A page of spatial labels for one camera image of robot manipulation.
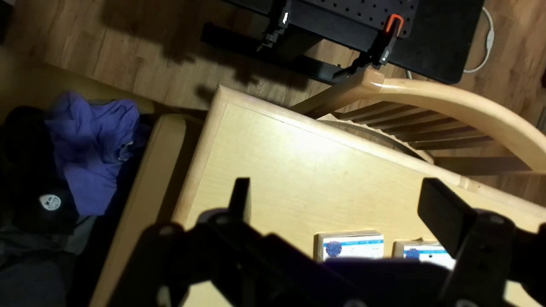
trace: wire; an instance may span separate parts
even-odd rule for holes
[[[465,73],[477,73],[480,71],[490,59],[490,54],[492,54],[492,49],[494,49],[494,44],[495,44],[495,24],[494,24],[494,17],[490,13],[489,8],[482,6],[482,12],[485,13],[485,17],[489,18],[490,22],[490,30],[489,30],[489,35],[485,37],[485,56],[482,59],[482,63],[477,66],[477,68],[470,68],[470,70],[465,70]]]

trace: floor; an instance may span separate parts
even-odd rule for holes
[[[495,20],[489,64],[458,87],[487,95],[540,124],[546,107],[546,1],[487,0]],[[292,105],[327,88],[277,66],[200,42],[200,29],[219,25],[260,34],[267,22],[222,0],[18,0],[6,44],[21,54],[183,109],[209,109],[219,83]],[[485,54],[489,22],[482,15],[468,66]],[[347,66],[356,53],[323,41],[311,56]],[[395,66],[386,75],[407,76]],[[490,179],[511,192],[546,204],[545,177]]]

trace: blue cloth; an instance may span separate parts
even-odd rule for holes
[[[103,215],[117,192],[117,177],[132,157],[141,112],[134,100],[89,104],[67,92],[54,107],[52,133],[57,170],[67,179],[81,216]]]

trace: wooden chair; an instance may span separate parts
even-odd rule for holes
[[[509,192],[528,192],[528,199],[546,203],[542,191],[507,180],[511,174],[546,184],[546,136],[482,95],[432,82],[386,78],[369,68],[294,109],[313,117],[333,114],[338,122],[381,131],[419,155],[427,151],[422,157],[431,157],[429,162],[506,191],[518,186],[519,191]]]

